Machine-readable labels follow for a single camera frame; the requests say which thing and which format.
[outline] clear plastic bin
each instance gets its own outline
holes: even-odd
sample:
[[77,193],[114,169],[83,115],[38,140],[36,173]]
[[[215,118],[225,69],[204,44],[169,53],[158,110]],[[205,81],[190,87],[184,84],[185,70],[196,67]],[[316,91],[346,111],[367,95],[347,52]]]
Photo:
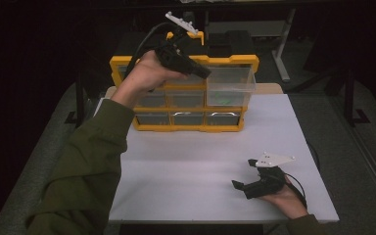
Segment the clear plastic bin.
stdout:
[[202,125],[202,112],[174,112],[170,113],[171,123],[174,125]]
[[137,107],[155,108],[165,107],[165,93],[163,91],[153,91],[139,100]]
[[207,112],[207,125],[237,125],[240,121],[240,113]]
[[180,79],[172,79],[168,80],[166,84],[171,85],[200,85],[204,84],[205,80],[196,76],[195,74],[190,74],[187,79],[180,80]]
[[202,108],[204,91],[172,90],[166,91],[167,104],[172,108]]
[[120,72],[121,76],[124,77],[124,74],[126,73],[127,66],[118,66],[117,67],[118,72]]
[[139,112],[136,113],[136,118],[141,125],[169,125],[169,116],[166,112]]
[[207,78],[208,106],[248,106],[256,90],[255,74],[251,67],[210,68]]

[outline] human arm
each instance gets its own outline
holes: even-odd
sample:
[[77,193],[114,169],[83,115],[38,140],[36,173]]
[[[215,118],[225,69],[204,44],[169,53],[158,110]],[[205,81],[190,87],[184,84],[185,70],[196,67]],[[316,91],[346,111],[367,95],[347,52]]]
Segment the human arm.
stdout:
[[304,204],[289,186],[284,185],[277,193],[262,196],[260,199],[268,201],[289,218],[286,227],[291,235],[326,235],[316,217],[307,212]]
[[154,52],[146,53],[111,100],[70,137],[27,220],[28,234],[101,234],[120,179],[132,108],[167,79],[185,77],[161,67]]

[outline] olive green jacket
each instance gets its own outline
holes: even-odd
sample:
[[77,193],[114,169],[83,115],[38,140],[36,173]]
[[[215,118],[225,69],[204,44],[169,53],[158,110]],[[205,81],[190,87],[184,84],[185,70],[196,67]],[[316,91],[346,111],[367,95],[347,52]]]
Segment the olive green jacket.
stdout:
[[[27,219],[27,234],[102,234],[120,180],[120,154],[132,110],[105,100],[97,115],[78,128]],[[323,234],[313,215],[288,223],[291,234]]]

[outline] white table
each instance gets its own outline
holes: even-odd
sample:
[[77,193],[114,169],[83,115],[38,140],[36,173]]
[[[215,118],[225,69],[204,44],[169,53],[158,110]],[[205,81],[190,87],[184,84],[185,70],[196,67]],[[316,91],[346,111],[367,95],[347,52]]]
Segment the white table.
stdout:
[[339,220],[287,95],[254,95],[241,132],[141,132],[130,127],[127,143],[110,221],[285,221],[277,208],[247,200],[231,183],[257,181],[258,171],[247,160],[264,151],[295,156],[295,162],[281,168],[304,186],[309,212],[321,222]]

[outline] black cable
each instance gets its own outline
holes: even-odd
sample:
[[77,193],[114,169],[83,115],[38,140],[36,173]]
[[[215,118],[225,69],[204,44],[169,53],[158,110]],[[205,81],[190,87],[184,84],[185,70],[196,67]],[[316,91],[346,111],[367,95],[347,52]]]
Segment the black cable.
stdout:
[[304,198],[306,198],[305,190],[304,190],[304,187],[302,186],[301,182],[299,182],[299,180],[296,179],[294,176],[292,176],[292,175],[290,175],[288,173],[285,173],[285,174],[288,175],[288,176],[290,176],[290,177],[292,177],[299,184],[299,186],[302,189],[302,194],[303,194]]
[[318,171],[320,171],[320,160],[319,160],[319,155],[318,153],[316,152],[316,149],[313,147],[313,145],[311,145],[309,143],[309,141],[306,140],[306,143],[307,145],[309,146],[309,148],[311,149],[311,151],[313,152],[314,154],[314,160],[315,160],[315,164],[316,164],[316,168],[318,169]]
[[136,49],[135,53],[133,54],[132,56],[132,59],[130,60],[128,66],[127,66],[127,69],[126,69],[126,73],[124,74],[124,78],[123,79],[126,79],[127,76],[130,74],[130,72],[133,70],[133,68],[135,67],[136,65],[136,61],[142,56],[140,55],[141,54],[141,50],[143,48],[143,46],[145,45],[145,43],[151,38],[151,36],[161,27],[163,26],[166,26],[166,25],[171,25],[172,27],[176,27],[175,24],[173,23],[159,23],[158,25],[152,27],[152,29],[148,32],[148,34],[145,36],[145,38],[142,40],[142,42],[139,44],[138,48]]

